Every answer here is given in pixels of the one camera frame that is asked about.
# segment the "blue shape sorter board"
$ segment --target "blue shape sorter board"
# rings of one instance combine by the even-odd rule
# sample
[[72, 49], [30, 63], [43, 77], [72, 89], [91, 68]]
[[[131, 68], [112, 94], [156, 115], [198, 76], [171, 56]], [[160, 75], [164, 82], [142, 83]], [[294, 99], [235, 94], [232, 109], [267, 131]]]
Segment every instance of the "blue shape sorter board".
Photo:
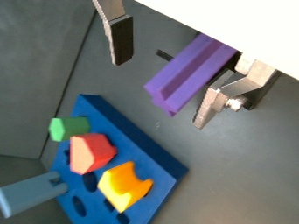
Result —
[[[68, 192], [58, 197], [60, 206], [75, 224], [144, 224], [151, 222], [188, 169], [127, 120], [106, 100], [94, 94], [82, 94], [72, 116], [86, 116], [91, 132], [107, 135], [118, 154], [103, 168], [80, 176], [71, 171], [70, 141], [60, 143], [52, 171], [60, 173]], [[150, 193], [123, 212], [112, 207], [96, 188], [102, 174], [127, 161], [135, 162], [140, 179], [152, 179]]]

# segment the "green block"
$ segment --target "green block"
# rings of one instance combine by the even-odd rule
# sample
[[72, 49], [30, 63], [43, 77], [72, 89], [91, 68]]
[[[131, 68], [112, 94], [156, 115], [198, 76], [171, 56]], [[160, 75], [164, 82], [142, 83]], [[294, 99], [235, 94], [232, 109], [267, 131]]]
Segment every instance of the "green block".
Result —
[[52, 118], [50, 132], [52, 141], [70, 140], [72, 136], [90, 133], [90, 120], [83, 116]]

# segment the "red block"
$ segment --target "red block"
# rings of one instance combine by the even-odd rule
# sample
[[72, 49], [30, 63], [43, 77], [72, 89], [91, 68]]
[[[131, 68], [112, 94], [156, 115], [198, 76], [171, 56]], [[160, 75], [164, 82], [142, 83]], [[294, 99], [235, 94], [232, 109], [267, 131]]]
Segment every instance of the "red block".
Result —
[[118, 154], [107, 136], [90, 133], [70, 138], [70, 168], [83, 175], [102, 168]]

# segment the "yellow arch block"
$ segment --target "yellow arch block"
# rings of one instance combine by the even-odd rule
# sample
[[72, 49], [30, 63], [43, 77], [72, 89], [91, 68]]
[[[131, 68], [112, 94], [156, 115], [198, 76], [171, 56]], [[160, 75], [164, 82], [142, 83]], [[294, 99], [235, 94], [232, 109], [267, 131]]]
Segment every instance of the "yellow arch block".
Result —
[[98, 189], [103, 192], [115, 209], [123, 213], [148, 193], [154, 181], [140, 180], [132, 161], [104, 171]]

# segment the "purple block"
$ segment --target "purple block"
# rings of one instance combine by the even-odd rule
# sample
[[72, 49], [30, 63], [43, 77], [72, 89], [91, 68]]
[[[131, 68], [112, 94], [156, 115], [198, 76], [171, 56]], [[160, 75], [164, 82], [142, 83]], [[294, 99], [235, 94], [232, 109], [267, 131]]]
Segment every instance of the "purple block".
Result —
[[202, 34], [146, 83], [154, 104], [168, 116], [180, 111], [235, 53], [234, 48]]
[[172, 95], [166, 99], [164, 104], [168, 106], [168, 110], [174, 113], [178, 113], [182, 110], [186, 103], [208, 83], [235, 53], [235, 49], [227, 45], [222, 45], [222, 47], [199, 66], [191, 77], [176, 88]]
[[214, 39], [206, 35], [199, 37], [187, 45], [168, 65], [160, 70], [156, 76], [147, 82], [144, 89], [152, 97], [162, 93], [167, 98], [175, 89], [207, 59], [207, 52], [211, 50]]

